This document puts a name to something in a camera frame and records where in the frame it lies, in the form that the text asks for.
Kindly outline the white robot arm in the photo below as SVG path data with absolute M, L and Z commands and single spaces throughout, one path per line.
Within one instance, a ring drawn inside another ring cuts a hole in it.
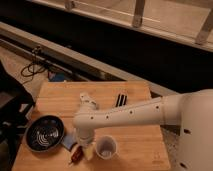
M 133 125 L 179 125 L 175 171 L 213 171 L 213 89 L 152 98 L 97 110 L 88 94 L 74 115 L 77 142 L 88 146 L 96 129 Z

